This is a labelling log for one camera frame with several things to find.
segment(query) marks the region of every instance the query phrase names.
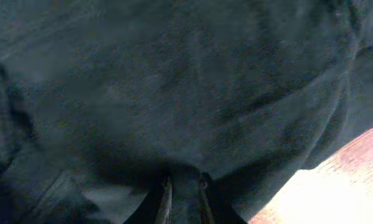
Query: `gray fabric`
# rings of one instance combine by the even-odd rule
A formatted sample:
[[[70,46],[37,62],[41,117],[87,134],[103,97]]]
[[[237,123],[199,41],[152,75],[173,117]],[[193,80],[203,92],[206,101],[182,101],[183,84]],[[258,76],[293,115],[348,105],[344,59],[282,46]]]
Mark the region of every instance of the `gray fabric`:
[[[245,220],[373,127],[373,0],[0,1],[0,223],[122,223],[169,168]]]

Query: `wooden surface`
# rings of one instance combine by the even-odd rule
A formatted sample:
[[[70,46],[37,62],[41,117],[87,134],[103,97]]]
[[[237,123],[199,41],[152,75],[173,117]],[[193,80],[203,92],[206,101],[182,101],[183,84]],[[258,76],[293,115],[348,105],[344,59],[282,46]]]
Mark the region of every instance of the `wooden surface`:
[[[250,224],[373,224],[373,129],[298,171]]]

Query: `wooden floor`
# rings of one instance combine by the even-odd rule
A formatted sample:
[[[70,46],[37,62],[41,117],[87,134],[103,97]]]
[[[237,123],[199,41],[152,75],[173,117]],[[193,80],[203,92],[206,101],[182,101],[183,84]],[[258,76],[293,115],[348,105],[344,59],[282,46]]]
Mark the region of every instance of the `wooden floor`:
[[[298,171],[250,224],[373,224],[373,129]]]

